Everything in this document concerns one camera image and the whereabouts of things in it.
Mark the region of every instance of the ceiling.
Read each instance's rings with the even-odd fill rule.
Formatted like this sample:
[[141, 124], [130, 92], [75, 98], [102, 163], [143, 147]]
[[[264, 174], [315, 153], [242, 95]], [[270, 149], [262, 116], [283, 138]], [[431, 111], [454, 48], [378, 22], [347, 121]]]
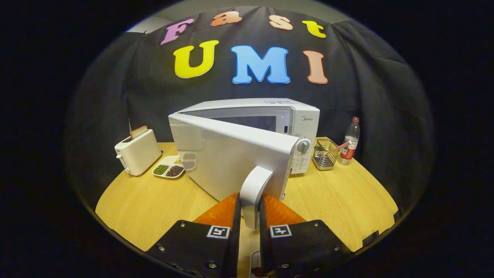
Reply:
[[349, 16], [337, 11], [336, 9], [313, 0], [184, 0], [157, 12], [153, 16], [158, 16], [170, 21], [176, 21], [190, 15], [217, 8], [258, 5], [296, 11], [319, 18], [329, 23], [351, 19]]

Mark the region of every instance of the letter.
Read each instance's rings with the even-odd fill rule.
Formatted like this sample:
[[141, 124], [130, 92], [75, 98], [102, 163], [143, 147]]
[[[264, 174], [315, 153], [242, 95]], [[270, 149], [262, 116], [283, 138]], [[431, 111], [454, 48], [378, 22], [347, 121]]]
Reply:
[[165, 39], [163, 39], [161, 45], [178, 39], [177, 32], [182, 34], [182, 32], [185, 31], [185, 28], [187, 28], [186, 24], [191, 24], [192, 22], [194, 22], [193, 18], [168, 26], [166, 29]]
[[211, 26], [220, 26], [225, 23], [235, 23], [242, 20], [242, 18], [239, 17], [239, 12], [237, 11], [227, 11], [213, 18], [214, 20], [211, 22]]
[[309, 58], [310, 75], [307, 79], [312, 83], [326, 84], [328, 79], [324, 76], [322, 61], [324, 55], [311, 50], [305, 50], [303, 53], [307, 56], [307, 58]]
[[281, 47], [271, 47], [261, 59], [251, 46], [234, 46], [232, 52], [237, 55], [237, 75], [232, 79], [235, 84], [245, 84], [252, 81], [247, 72], [250, 68], [257, 81], [261, 82], [271, 68], [268, 81], [271, 83], [289, 83], [285, 56], [288, 50]]
[[304, 20], [304, 21], [302, 21], [302, 23], [307, 24], [307, 30], [309, 30], [309, 33], [311, 33], [312, 35], [319, 37], [319, 38], [325, 38], [326, 37], [325, 34], [319, 32], [319, 29], [324, 30], [324, 28], [322, 26], [317, 25], [317, 23], [315, 21]]
[[181, 78], [191, 78], [199, 75], [203, 75], [213, 66], [214, 62], [214, 46], [219, 41], [207, 41], [199, 45], [204, 50], [203, 62], [197, 66], [191, 68], [189, 66], [190, 51], [194, 49], [193, 46], [185, 46], [175, 50], [175, 74]]
[[275, 28], [280, 28], [283, 30], [291, 30], [293, 29], [293, 26], [289, 24], [290, 20], [284, 16], [279, 16], [279, 15], [270, 15], [269, 19], [271, 20], [269, 24]]

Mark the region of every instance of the toaster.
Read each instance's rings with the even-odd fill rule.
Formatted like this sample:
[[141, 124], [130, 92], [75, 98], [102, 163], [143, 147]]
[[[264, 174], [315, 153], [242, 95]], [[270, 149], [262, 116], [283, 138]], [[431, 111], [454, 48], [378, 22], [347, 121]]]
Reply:
[[162, 153], [152, 129], [135, 139], [125, 138], [115, 145], [115, 151], [123, 169], [133, 176], [144, 173]]

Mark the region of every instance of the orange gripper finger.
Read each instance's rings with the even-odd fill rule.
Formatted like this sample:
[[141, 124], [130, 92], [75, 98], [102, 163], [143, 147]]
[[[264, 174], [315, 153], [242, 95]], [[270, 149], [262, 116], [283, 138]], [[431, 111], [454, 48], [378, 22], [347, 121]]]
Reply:
[[221, 202], [215, 204], [206, 212], [197, 217], [193, 222], [231, 228], [233, 225], [233, 217], [235, 214], [238, 194], [238, 192], [235, 192], [224, 198]]
[[290, 209], [271, 195], [264, 194], [264, 207], [266, 210], [266, 226], [292, 225], [306, 222], [300, 215]]

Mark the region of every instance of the toast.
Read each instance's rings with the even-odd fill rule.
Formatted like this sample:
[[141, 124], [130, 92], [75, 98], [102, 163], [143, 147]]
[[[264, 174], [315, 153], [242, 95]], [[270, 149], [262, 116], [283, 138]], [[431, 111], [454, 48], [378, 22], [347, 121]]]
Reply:
[[146, 131], [148, 131], [148, 126], [142, 126], [138, 129], [135, 129], [130, 132], [130, 138], [132, 140], [136, 139], [137, 137], [143, 135]]

